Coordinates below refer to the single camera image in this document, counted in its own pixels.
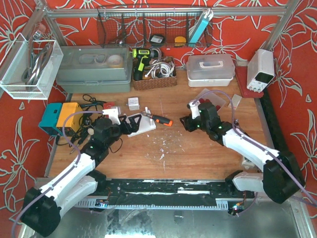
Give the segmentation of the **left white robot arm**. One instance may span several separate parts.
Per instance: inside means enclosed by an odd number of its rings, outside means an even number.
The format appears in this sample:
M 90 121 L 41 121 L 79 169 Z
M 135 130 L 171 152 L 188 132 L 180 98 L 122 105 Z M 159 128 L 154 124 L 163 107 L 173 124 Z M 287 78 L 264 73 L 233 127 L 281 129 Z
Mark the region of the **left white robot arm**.
M 18 220 L 43 237 L 52 234 L 68 210 L 101 186 L 105 176 L 95 168 L 121 135 L 139 130 L 141 118 L 141 115 L 97 118 L 93 135 L 75 160 L 49 183 L 26 192 Z

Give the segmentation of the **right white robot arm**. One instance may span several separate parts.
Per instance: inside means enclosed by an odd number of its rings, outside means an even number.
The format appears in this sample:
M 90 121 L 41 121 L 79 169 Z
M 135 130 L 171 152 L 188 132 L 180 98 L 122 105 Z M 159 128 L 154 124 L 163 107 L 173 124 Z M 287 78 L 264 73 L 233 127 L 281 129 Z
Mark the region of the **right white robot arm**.
M 279 204 L 303 189 L 305 180 L 293 153 L 264 146 L 233 123 L 221 121 L 211 102 L 192 100 L 187 107 L 190 115 L 180 118 L 186 131 L 204 131 L 212 141 L 236 151 L 260 169 L 260 173 L 236 171 L 231 174 L 226 178 L 229 189 L 264 192 Z

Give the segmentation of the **orange black handled pliers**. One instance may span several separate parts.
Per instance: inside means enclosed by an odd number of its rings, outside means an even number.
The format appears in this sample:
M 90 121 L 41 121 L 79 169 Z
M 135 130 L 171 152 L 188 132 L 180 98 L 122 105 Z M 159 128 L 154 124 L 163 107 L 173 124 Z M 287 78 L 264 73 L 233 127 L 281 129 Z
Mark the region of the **orange black handled pliers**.
M 153 114 L 150 114 L 147 112 L 141 112 L 141 114 L 143 116 L 150 118 L 150 119 L 153 119 L 155 122 L 158 122 L 158 123 L 166 125 L 166 126 L 172 126 L 172 124 L 173 124 L 172 120 L 170 120 L 166 117 L 163 117 L 163 116 L 153 115 Z

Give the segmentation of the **white peg base plate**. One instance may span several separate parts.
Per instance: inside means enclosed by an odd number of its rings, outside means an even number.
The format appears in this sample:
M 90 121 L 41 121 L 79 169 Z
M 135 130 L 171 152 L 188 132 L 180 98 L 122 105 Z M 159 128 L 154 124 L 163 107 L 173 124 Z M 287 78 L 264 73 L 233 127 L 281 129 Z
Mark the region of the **white peg base plate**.
M 136 135 L 139 135 L 139 134 L 149 132 L 151 130 L 156 129 L 156 124 L 155 124 L 153 119 L 150 119 L 149 117 L 146 117 L 146 116 L 142 115 L 141 113 L 136 113 L 136 114 L 133 114 L 129 117 L 132 117 L 132 116 L 141 116 L 141 120 L 140 120 L 140 125 L 139 125 L 138 131 L 131 133 L 130 135 L 128 135 L 128 137 L 136 136 Z

